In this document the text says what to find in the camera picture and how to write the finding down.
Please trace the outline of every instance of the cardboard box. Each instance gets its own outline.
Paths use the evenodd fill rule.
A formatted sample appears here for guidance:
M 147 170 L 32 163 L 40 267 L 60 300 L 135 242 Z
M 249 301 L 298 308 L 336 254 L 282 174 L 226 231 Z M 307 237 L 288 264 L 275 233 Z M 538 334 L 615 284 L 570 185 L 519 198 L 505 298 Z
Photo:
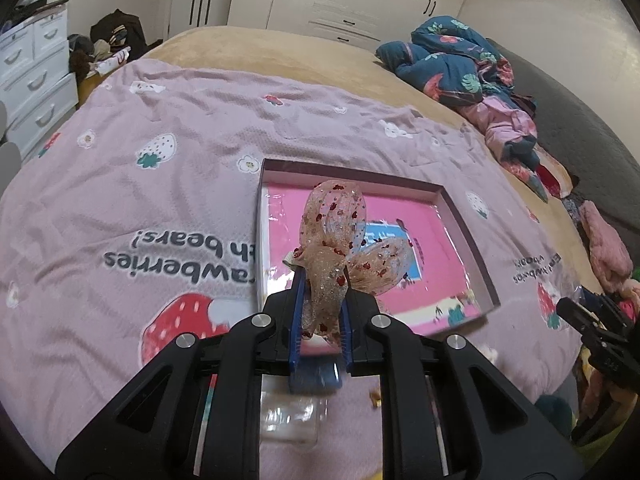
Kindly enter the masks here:
M 482 256 L 447 191 L 436 184 L 367 171 L 266 159 L 257 219 L 257 290 L 290 286 L 282 262 L 299 246 L 299 225 L 311 190 L 331 179 L 357 182 L 367 205 L 367 244 L 403 236 L 414 249 L 408 279 L 376 299 L 382 312 L 421 335 L 450 330 L 497 308 L 498 295 Z

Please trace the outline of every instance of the door handle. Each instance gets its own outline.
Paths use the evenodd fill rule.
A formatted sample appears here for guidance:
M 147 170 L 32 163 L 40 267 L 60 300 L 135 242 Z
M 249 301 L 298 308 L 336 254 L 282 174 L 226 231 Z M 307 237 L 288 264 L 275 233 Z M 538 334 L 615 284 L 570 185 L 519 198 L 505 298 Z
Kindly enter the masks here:
M 47 78 L 47 71 L 45 70 L 44 73 L 40 76 L 39 81 L 37 79 L 34 79 L 33 81 L 27 84 L 27 88 L 31 91 L 37 90 L 42 85 L 44 85 L 44 81 L 46 78 Z
M 53 112 L 55 110 L 56 110 L 56 105 L 52 104 L 51 108 L 49 108 L 49 111 L 46 114 L 36 119 L 36 124 L 40 127 L 46 126 L 49 123 L 49 121 L 53 119 Z
M 19 48 L 18 50 L 16 50 L 13 54 L 11 54 L 8 57 L 4 58 L 4 62 L 7 63 L 7 65 L 11 65 L 15 62 L 16 59 L 18 59 L 20 57 L 20 54 L 22 53 L 22 49 Z
M 50 30 L 49 32 L 47 32 L 44 37 L 47 40 L 50 40 L 51 38 L 53 38 L 56 34 L 58 33 L 58 30 L 56 28 L 54 28 L 53 30 Z

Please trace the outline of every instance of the dresser drawer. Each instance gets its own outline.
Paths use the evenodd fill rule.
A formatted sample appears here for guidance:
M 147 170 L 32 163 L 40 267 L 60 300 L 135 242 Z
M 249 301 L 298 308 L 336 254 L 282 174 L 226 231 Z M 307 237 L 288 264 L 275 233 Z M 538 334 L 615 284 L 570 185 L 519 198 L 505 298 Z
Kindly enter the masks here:
M 355 34 L 376 39 L 379 33 L 378 19 L 364 12 L 351 10 L 333 2 L 315 2 L 311 7 L 313 23 L 350 30 Z
M 78 102 L 76 76 L 68 74 L 25 110 L 7 130 L 6 138 L 14 142 L 24 158 L 38 141 Z
M 50 14 L 33 24 L 34 56 L 39 59 L 59 43 L 66 43 L 66 9 Z
M 6 81 L 33 62 L 33 25 L 0 41 L 0 81 Z
M 348 30 L 340 30 L 340 28 L 327 27 L 321 23 L 309 22 L 306 29 L 306 33 L 316 38 L 325 38 L 326 40 L 338 41 L 339 43 L 345 43 L 353 46 L 358 46 L 365 50 L 375 52 L 380 46 L 380 42 L 361 34 L 355 34 Z
M 66 43 L 48 51 L 27 72 L 17 75 L 0 88 L 0 101 L 6 106 L 9 123 L 21 108 L 46 92 L 69 73 L 69 49 Z

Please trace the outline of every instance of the beige blanket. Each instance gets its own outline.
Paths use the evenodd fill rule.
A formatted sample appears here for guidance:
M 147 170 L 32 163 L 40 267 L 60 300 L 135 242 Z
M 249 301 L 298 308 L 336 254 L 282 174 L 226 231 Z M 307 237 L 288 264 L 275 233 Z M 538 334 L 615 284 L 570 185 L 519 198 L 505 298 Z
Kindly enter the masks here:
M 390 106 L 413 106 L 433 121 L 459 127 L 465 120 L 429 99 L 382 67 L 376 57 L 353 46 L 275 30 L 206 27 L 188 30 L 146 54 L 183 68 L 223 68 L 276 75 L 336 86 Z M 538 217 L 562 259 L 572 264 L 580 282 L 593 292 L 602 288 L 570 216 L 562 203 L 543 203 L 506 171 L 511 185 Z

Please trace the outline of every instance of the pink fluffy item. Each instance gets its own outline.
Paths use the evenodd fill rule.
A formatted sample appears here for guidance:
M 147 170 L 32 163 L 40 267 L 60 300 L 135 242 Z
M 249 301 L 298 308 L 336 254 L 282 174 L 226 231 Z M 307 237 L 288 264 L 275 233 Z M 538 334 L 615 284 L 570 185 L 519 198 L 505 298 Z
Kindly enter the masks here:
M 591 269 L 600 285 L 607 292 L 622 290 L 634 264 L 618 232 L 588 200 L 580 206 L 580 220 L 590 241 Z

